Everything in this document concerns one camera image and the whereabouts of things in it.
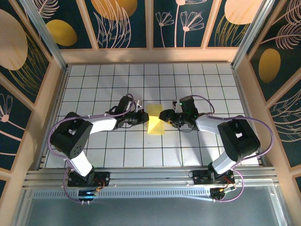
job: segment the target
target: line-drawn flower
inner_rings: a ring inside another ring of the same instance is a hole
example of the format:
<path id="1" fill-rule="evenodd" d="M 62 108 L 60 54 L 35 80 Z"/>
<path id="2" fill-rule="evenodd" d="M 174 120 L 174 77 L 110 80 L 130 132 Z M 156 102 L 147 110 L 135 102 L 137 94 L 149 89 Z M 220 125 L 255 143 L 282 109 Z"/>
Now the line-drawn flower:
<path id="1" fill-rule="evenodd" d="M 25 130 L 24 128 L 22 128 L 22 127 L 20 127 L 20 126 L 18 126 L 16 124 L 14 124 L 13 122 L 11 122 L 9 120 L 9 114 L 11 112 L 12 106 L 13 106 L 13 98 L 10 95 L 7 95 L 7 97 L 5 99 L 4 95 L 1 93 L 0 94 L 0 122 L 3 122 L 3 123 L 8 122 L 8 123 L 12 124 L 13 126 L 16 126 L 19 129 Z M 8 134 L 8 133 L 6 133 L 6 132 L 4 132 L 2 130 L 0 130 L 0 133 L 3 134 L 3 135 L 5 135 L 5 136 L 7 136 L 7 137 L 15 139 L 17 141 L 21 141 L 20 138 L 15 137 L 15 136 L 13 136 L 11 134 Z"/>
<path id="2" fill-rule="evenodd" d="M 162 39 L 162 44 L 163 44 L 164 48 L 165 48 L 165 44 L 164 44 L 164 39 L 163 39 L 162 27 L 174 24 L 174 20 L 172 20 L 172 18 L 173 17 L 171 16 L 170 12 L 168 12 L 168 13 L 164 12 L 162 14 L 160 12 L 156 13 L 156 19 L 160 26 L 161 39 Z"/>
<path id="3" fill-rule="evenodd" d="M 177 3 L 177 12 L 175 14 L 175 26 L 174 26 L 174 47 L 177 47 L 177 25 L 178 25 L 178 15 L 179 15 L 179 7 L 183 5 L 191 5 L 191 4 L 199 4 L 204 3 L 207 0 L 175 0 Z"/>
<path id="4" fill-rule="evenodd" d="M 204 23 L 202 23 L 202 20 L 202 12 L 191 12 L 188 17 L 187 11 L 181 13 L 181 23 L 184 31 L 183 47 L 185 47 L 186 32 L 200 30 L 204 28 Z"/>

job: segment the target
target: dark blue wallpaper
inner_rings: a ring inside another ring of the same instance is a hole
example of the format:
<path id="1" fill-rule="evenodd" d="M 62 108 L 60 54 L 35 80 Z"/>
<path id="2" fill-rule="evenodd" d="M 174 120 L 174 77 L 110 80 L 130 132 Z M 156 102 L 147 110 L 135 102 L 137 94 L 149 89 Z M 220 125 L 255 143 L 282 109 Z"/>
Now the dark blue wallpaper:
<path id="1" fill-rule="evenodd" d="M 2 196 L 4 187 L 5 187 L 6 181 L 5 180 L 0 180 L 0 198 Z"/>
<path id="2" fill-rule="evenodd" d="M 225 17 L 225 4 L 222 0 L 208 47 L 238 47 L 250 24 L 232 24 Z"/>
<path id="3" fill-rule="evenodd" d="M 201 46 L 213 0 L 193 2 L 195 4 L 186 3 L 178 6 L 175 0 L 154 0 L 153 46 L 155 48 L 175 47 L 175 39 L 176 47 Z"/>
<path id="4" fill-rule="evenodd" d="M 9 57 L 14 56 L 11 60 L 12 65 L 18 65 L 19 62 L 23 60 L 24 64 L 17 68 L 11 68 L 7 64 L 0 65 L 0 73 L 2 73 L 14 86 L 16 86 L 29 100 L 34 103 L 48 68 L 49 61 L 8 1 L 0 1 L 0 13 L 0 19 L 5 18 L 5 15 L 7 16 L 6 13 L 11 15 L 9 22 L 1 21 L 1 23 L 13 23 L 10 25 L 11 27 L 21 25 L 22 28 L 19 31 L 19 35 L 24 36 L 26 42 L 23 42 L 23 44 L 25 43 L 27 46 L 27 56 L 25 55 L 21 57 L 21 44 L 18 42 L 20 40 L 16 39 L 14 34 L 9 34 L 7 31 L 3 31 L 6 32 L 6 36 L 4 36 L 3 39 L 8 37 L 14 45 L 18 46 L 18 49 L 8 48 L 5 55 Z"/>
<path id="5" fill-rule="evenodd" d="M 0 168 L 11 170 L 31 111 L 0 85 Z"/>
<path id="6" fill-rule="evenodd" d="M 301 81 L 269 110 L 291 165 L 301 164 Z"/>
<path id="7" fill-rule="evenodd" d="M 266 100 L 301 67 L 301 18 L 290 9 L 295 2 L 286 2 L 251 59 Z M 301 10 L 301 4 L 295 10 Z"/>
<path id="8" fill-rule="evenodd" d="M 119 0 L 120 6 L 113 1 L 108 5 L 104 0 L 92 2 L 85 0 L 99 48 L 146 47 L 144 0 Z"/>

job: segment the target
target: purple cable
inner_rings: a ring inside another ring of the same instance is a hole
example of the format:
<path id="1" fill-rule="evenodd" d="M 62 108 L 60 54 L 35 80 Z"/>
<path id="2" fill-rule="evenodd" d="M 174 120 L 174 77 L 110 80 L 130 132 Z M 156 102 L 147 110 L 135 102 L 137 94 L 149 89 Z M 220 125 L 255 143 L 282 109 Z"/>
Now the purple cable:
<path id="1" fill-rule="evenodd" d="M 61 154 L 57 154 L 55 153 L 52 148 L 51 148 L 51 143 L 50 143 L 50 137 L 51 135 L 53 134 L 53 132 L 55 131 L 55 128 L 57 126 L 59 126 L 61 123 L 65 122 L 65 121 L 71 121 L 71 120 L 77 120 L 77 119 L 97 119 L 97 118 L 102 118 L 102 117 L 118 117 L 118 116 L 122 116 L 128 112 L 131 111 L 133 105 L 134 105 L 134 97 L 132 94 L 128 93 L 127 96 L 130 96 L 131 99 L 132 99 L 132 103 L 129 107 L 129 109 L 123 113 L 120 113 L 120 114 L 99 114 L 99 115 L 91 115 L 91 116 L 78 116 L 78 117 L 70 117 L 70 118 L 66 118 L 66 119 L 62 119 L 60 121 L 58 121 L 50 130 L 49 134 L 48 134 L 48 139 L 47 139 L 47 145 L 48 145 L 48 149 L 49 151 L 56 157 L 59 157 L 59 158 L 64 158 L 64 159 L 67 159 L 67 162 L 70 166 L 72 166 L 74 168 L 74 165 L 72 164 L 72 162 L 68 159 L 67 156 L 65 155 L 61 155 Z"/>
<path id="2" fill-rule="evenodd" d="M 232 199 L 228 199 L 228 200 L 218 200 L 218 202 L 231 202 L 231 201 L 234 201 L 234 200 L 238 199 L 238 198 L 241 196 L 241 194 L 243 193 L 243 191 L 244 191 L 244 188 L 245 188 L 245 182 L 244 182 L 244 177 L 243 177 L 243 175 L 241 175 L 241 173 L 238 172 L 236 169 L 232 169 L 232 170 L 233 170 L 234 172 L 236 172 L 238 175 L 240 175 L 240 177 L 241 177 L 241 180 L 242 180 L 241 190 L 240 190 L 239 194 L 238 194 L 236 197 L 234 197 L 234 198 L 232 198 Z"/>

